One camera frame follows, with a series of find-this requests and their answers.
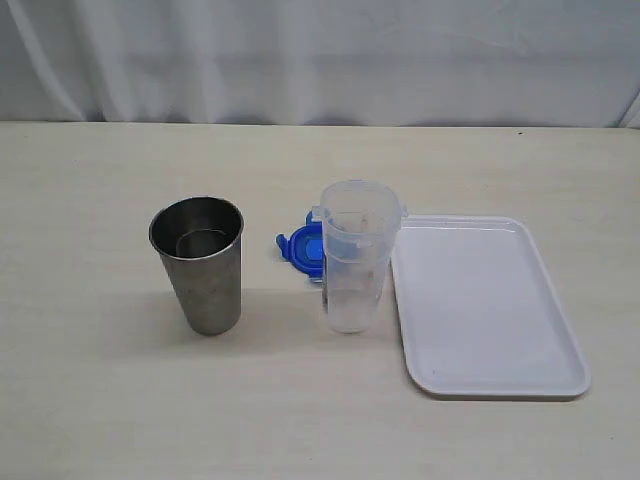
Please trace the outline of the blue container lid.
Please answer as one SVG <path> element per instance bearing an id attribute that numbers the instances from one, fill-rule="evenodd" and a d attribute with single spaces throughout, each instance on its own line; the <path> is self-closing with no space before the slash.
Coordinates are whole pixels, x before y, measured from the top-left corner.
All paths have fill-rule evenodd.
<path id="1" fill-rule="evenodd" d="M 318 206 L 311 208 L 302 227 L 289 237 L 278 234 L 275 242 L 285 261 L 305 274 L 311 282 L 322 282 L 324 250 L 322 222 Z"/>

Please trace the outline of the stainless steel cup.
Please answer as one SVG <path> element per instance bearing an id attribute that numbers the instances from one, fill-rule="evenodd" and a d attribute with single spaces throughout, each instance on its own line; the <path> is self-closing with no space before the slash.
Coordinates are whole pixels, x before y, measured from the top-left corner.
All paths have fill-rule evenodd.
<path id="1" fill-rule="evenodd" d="M 226 199 L 196 196 L 159 211 L 148 230 L 190 327 L 230 330 L 241 315 L 244 219 Z"/>

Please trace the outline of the clear plastic container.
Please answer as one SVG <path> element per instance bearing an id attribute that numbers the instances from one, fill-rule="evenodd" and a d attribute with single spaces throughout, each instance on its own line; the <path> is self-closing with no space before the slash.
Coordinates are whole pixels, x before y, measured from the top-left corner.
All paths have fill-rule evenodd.
<path id="1" fill-rule="evenodd" d="M 334 331 L 361 333 L 376 315 L 405 208 L 386 185 L 347 180 L 325 188 L 318 213 L 326 318 Z"/>

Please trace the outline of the white plastic tray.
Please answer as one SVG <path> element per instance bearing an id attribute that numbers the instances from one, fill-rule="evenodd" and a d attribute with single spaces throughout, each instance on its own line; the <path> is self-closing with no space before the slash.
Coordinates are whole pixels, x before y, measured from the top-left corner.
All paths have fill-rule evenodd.
<path id="1" fill-rule="evenodd" d="M 405 365 L 444 398 L 573 399 L 591 373 L 526 226 L 410 215 L 391 257 Z"/>

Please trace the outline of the white backdrop curtain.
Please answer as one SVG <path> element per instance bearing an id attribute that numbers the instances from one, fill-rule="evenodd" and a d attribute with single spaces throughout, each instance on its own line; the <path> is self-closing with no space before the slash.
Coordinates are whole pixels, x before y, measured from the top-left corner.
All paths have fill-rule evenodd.
<path id="1" fill-rule="evenodd" d="M 5 1 L 5 120 L 639 124 L 635 1 Z"/>

